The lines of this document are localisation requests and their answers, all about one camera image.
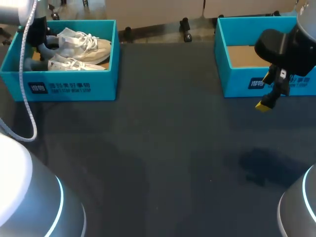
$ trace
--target black table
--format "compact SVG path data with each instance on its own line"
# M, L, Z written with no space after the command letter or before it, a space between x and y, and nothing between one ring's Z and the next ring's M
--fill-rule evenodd
M316 98L259 99L223 98L212 43L125 44L117 100L32 103L24 145L81 198L89 237L280 237L278 201L316 162Z

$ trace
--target white shoelace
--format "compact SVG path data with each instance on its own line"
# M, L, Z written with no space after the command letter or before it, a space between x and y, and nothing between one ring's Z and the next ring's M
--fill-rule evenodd
M71 62L67 62L67 67L65 70L66 71L81 71L81 69L86 69L85 68L85 63L80 62L74 58L67 58L68 60L70 60Z
M98 49L98 39L99 37L92 36L91 34L86 34L84 32L77 32L77 34L80 34L80 37L78 38L80 41L82 41L80 44L76 45L76 47L85 47L85 53L91 49Z

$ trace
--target cable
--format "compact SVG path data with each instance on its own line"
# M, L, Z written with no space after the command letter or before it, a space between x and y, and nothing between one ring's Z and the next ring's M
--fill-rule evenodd
M28 100L26 98L25 95L25 90L24 90L24 85L23 85L23 66L24 66L24 53L25 53L25 44L26 44L26 37L28 35L28 31L31 25L31 20L35 14L35 10L36 10L36 6L37 6L38 0L34 0L33 3L33 7L32 7L32 11L30 14L30 17L26 23L25 26L25 30L23 33L23 37L22 37L22 46L21 46L21 56L20 56L20 66L19 66L19 80L20 80L20 89L21 89L21 93L22 93L22 97L23 97L23 101L25 104L25 108L29 114L32 126L33 126L33 136L31 138L24 138L21 137L19 135L17 135L15 132L13 132L5 123L4 121L0 118L0 126L13 138L15 138L16 140L22 141L22 142L32 142L36 139L37 135L38 135L38 129L36 127L36 123L32 114L32 111L30 109Z

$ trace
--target cardboard box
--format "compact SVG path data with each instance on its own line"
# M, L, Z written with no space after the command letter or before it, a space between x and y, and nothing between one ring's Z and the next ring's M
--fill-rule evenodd
M24 72L24 89L29 101L115 100L119 71L119 37L114 20L48 21L56 33L65 27L90 33L112 42L108 70ZM22 33L16 33L0 68L0 75L15 101L23 101L19 86L19 59ZM27 45L25 57L33 57Z
M262 83L269 63L257 56L254 44L265 29L289 33L296 17L219 18L215 33L215 59L225 97L254 97L269 93ZM316 95L316 69L306 77L292 76L290 95Z

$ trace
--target sneaker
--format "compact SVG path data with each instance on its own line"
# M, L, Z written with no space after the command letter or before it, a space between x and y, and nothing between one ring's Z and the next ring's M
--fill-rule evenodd
M69 28L65 28L57 36L48 36L47 43L58 44L59 49L56 52L63 57L89 64L101 63L111 54L110 41Z
M80 62L74 58L64 58L56 54L48 61L49 71L97 71L105 70L104 67Z

